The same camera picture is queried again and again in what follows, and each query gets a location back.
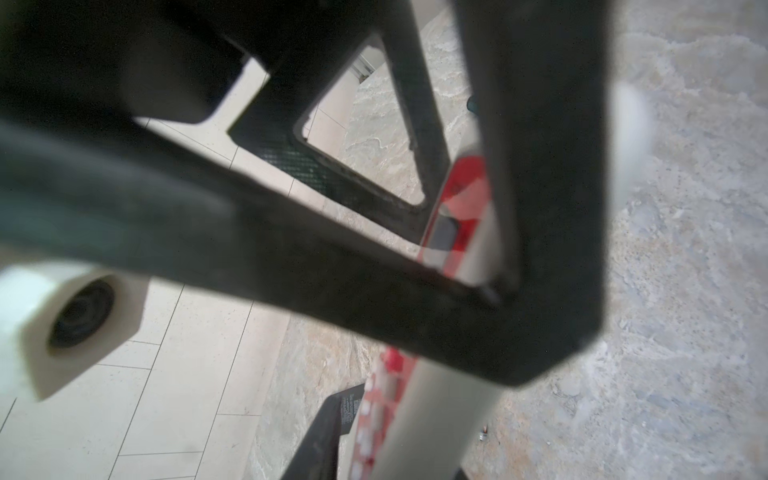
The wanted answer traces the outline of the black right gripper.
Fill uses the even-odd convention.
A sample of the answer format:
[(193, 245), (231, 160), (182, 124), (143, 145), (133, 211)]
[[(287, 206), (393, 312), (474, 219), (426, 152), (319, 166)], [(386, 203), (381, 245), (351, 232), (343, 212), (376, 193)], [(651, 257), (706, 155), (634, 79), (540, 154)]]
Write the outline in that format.
[(380, 1), (5, 1), (1, 152), (50, 150), (58, 135), (93, 138), (131, 117), (202, 123), (254, 61), (277, 85), (231, 136), (285, 155), (383, 12)]

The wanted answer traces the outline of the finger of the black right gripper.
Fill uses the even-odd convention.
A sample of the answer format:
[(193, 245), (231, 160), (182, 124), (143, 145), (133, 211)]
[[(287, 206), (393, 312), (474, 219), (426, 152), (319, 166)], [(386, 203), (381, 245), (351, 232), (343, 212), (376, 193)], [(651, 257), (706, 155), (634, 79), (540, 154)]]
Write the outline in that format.
[[(411, 243), (422, 240), (451, 165), (421, 36), (411, 11), (306, 11), (271, 39), (270, 78), (228, 134), (328, 199)], [(356, 90), (345, 147), (302, 139), (308, 115), (377, 43), (385, 64)]]
[(138, 126), (1, 152), (1, 242), (259, 300), (510, 387), (603, 319), (607, 1), (453, 5), (500, 226), (465, 287)]

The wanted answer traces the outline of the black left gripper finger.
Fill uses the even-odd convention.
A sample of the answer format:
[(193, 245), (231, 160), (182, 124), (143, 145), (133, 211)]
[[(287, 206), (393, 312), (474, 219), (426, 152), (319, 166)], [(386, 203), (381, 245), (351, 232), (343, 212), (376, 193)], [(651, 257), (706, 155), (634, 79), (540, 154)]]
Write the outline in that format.
[(350, 433), (363, 394), (359, 384), (324, 400), (282, 480), (337, 479), (340, 437)]

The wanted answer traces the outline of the green black screwdriver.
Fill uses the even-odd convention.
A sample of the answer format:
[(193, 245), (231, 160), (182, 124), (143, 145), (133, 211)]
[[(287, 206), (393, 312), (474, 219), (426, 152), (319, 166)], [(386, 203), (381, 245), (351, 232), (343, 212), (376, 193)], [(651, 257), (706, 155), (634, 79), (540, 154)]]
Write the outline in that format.
[(474, 95), (471, 95), (466, 103), (467, 110), (474, 116), (478, 116), (478, 104)]

